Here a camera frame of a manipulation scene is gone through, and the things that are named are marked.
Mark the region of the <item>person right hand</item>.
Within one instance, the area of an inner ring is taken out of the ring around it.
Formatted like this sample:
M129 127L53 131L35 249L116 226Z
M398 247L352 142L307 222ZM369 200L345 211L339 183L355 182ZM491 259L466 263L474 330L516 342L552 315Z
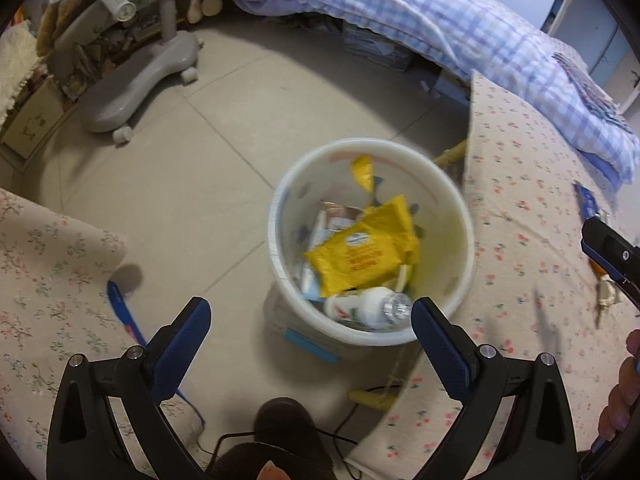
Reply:
M605 441L611 441L617 431L626 429L630 421L630 409L638 400L640 380L636 359L639 356L639 346L640 330L633 330L626 339L628 356L618 371L618 382L608 395L608 405L599 418L598 434Z

